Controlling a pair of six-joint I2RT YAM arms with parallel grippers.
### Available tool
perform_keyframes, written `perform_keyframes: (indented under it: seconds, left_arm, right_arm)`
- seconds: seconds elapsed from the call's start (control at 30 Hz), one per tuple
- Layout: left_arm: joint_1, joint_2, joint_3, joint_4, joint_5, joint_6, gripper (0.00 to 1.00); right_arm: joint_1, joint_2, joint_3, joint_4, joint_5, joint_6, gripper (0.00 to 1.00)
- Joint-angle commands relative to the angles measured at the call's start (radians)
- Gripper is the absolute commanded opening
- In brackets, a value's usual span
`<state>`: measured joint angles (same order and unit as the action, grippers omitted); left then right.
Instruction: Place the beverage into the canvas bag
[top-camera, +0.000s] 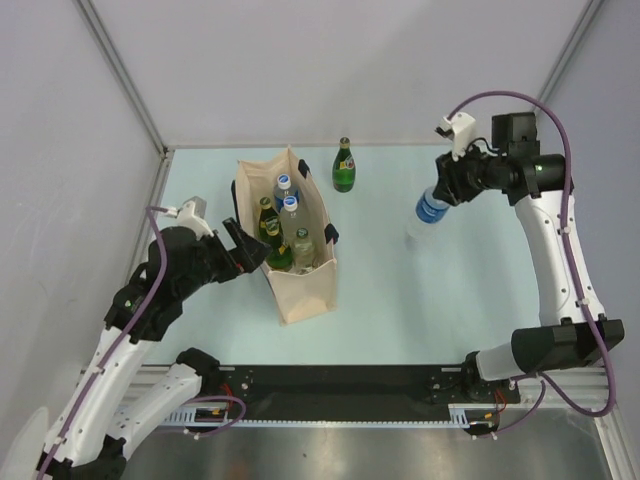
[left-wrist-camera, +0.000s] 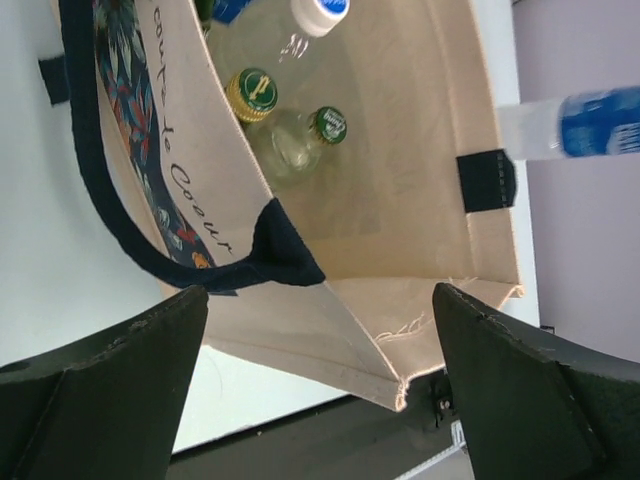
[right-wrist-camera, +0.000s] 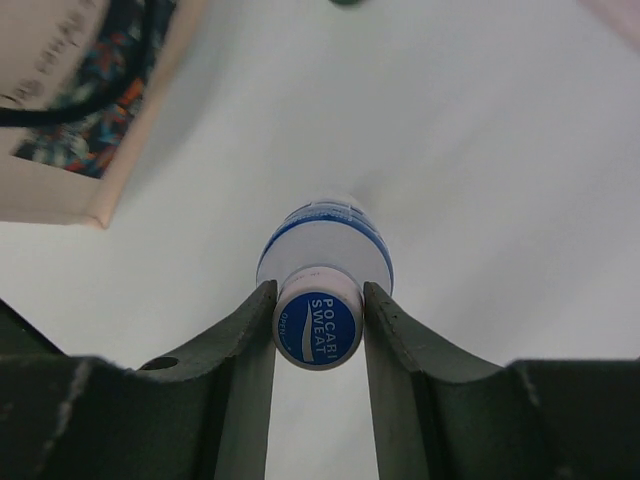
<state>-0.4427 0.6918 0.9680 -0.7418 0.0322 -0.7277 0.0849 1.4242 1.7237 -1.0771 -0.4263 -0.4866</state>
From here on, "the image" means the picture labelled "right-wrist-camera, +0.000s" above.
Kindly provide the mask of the green Perrier bottle back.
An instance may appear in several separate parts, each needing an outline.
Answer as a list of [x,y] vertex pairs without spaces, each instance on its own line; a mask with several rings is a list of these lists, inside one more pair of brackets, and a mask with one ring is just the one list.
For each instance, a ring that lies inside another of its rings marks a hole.
[[329,0],[330,3],[341,9],[353,9],[365,2],[365,0]]

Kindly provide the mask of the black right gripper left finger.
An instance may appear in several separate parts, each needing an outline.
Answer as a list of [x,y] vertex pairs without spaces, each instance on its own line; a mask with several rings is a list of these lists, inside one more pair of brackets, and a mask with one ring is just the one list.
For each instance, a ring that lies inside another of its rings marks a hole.
[[1,354],[5,479],[261,479],[274,377],[274,282],[138,370]]

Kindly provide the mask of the blue label bottle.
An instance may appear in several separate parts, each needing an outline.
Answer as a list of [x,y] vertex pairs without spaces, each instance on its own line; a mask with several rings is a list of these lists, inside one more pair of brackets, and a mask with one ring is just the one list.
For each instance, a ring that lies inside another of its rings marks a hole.
[[364,328],[364,285],[394,288],[391,254],[351,196],[324,196],[292,211],[267,241],[257,283],[278,287],[272,333],[279,352],[311,371],[349,360]]

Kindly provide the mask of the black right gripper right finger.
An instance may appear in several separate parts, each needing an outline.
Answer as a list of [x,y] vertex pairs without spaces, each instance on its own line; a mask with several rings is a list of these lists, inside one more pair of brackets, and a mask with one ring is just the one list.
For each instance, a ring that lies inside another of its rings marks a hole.
[[518,360],[446,340],[377,284],[365,353],[383,479],[635,479],[639,364]]

